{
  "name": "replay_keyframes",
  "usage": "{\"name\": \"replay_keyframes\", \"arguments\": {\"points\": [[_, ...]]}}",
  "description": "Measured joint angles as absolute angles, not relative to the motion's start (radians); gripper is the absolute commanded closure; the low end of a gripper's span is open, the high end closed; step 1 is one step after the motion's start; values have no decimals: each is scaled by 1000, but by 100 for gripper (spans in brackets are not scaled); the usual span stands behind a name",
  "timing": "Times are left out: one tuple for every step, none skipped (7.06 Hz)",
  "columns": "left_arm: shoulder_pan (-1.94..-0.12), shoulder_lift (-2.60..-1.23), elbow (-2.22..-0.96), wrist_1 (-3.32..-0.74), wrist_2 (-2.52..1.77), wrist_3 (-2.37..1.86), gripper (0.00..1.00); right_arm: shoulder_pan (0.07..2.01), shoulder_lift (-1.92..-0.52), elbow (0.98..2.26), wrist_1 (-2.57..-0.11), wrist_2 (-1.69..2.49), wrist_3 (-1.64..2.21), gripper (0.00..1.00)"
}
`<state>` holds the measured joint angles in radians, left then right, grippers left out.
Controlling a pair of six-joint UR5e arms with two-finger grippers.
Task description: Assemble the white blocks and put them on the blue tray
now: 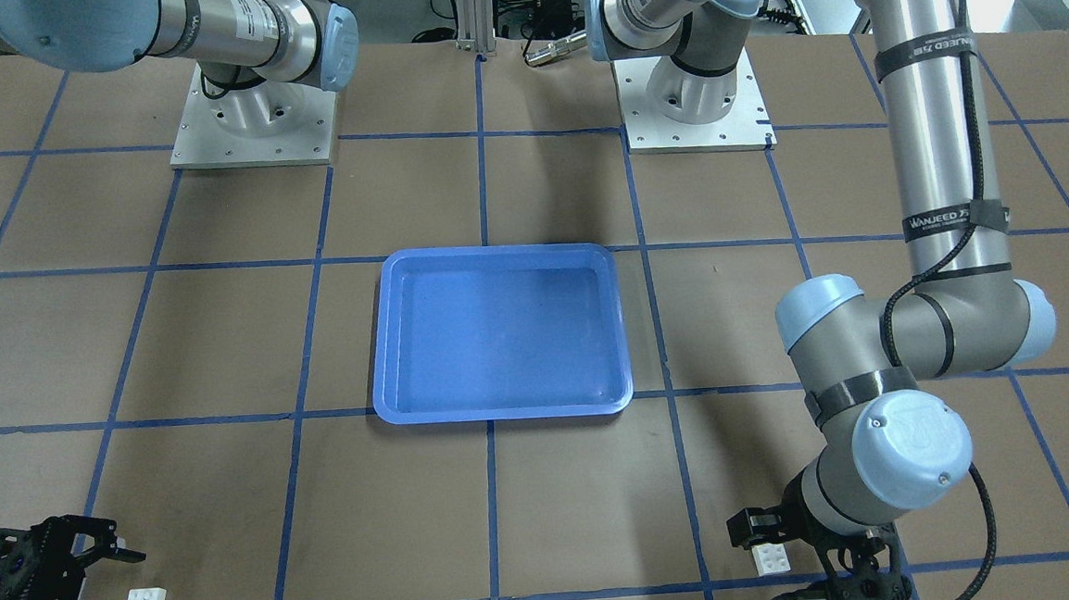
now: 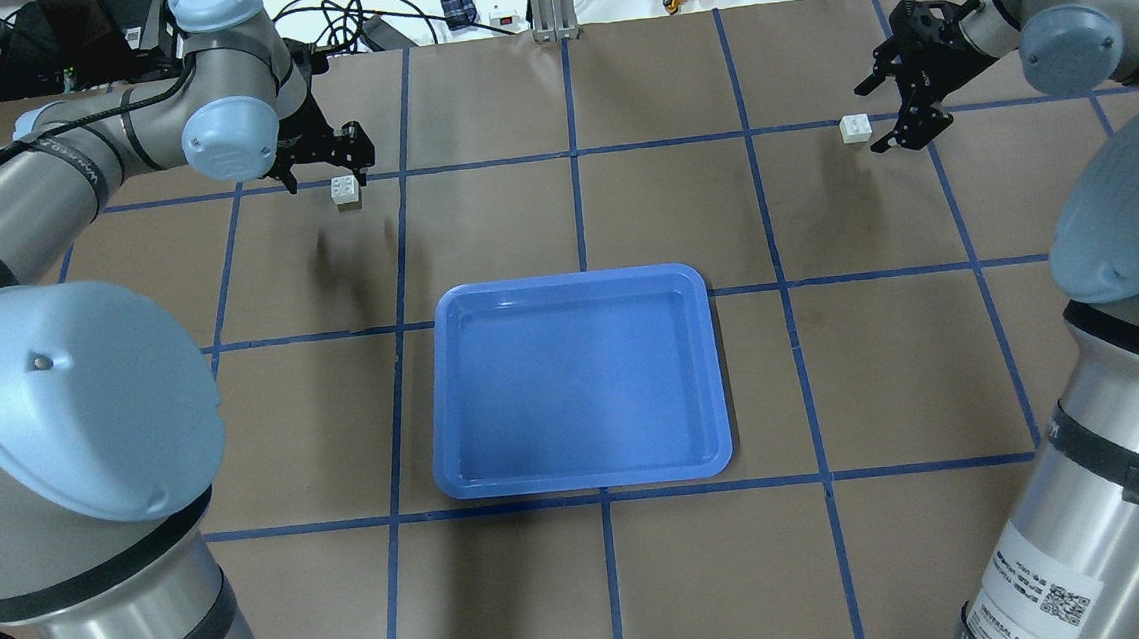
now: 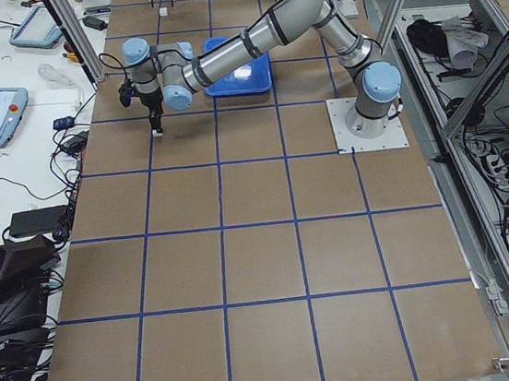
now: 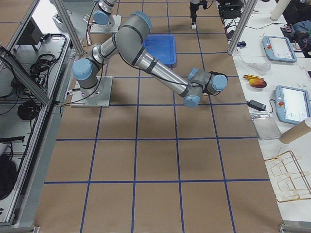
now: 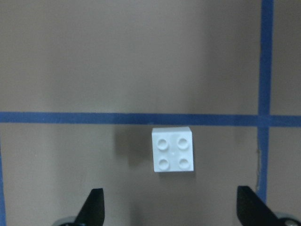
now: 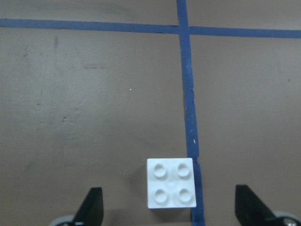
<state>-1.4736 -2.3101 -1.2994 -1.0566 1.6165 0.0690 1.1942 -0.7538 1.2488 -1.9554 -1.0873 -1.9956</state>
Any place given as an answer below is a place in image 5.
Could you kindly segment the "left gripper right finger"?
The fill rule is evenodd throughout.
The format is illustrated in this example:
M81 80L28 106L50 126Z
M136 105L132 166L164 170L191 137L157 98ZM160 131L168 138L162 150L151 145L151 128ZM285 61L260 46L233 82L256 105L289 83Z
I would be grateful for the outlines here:
M282 223L248 186L237 187L237 217L243 226L281 226Z

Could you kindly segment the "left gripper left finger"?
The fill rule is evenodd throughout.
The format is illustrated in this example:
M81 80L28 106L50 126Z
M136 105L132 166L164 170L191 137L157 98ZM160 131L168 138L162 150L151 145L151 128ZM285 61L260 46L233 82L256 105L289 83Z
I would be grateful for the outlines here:
M104 224L104 193L102 188L91 190L73 223L76 226L102 226Z

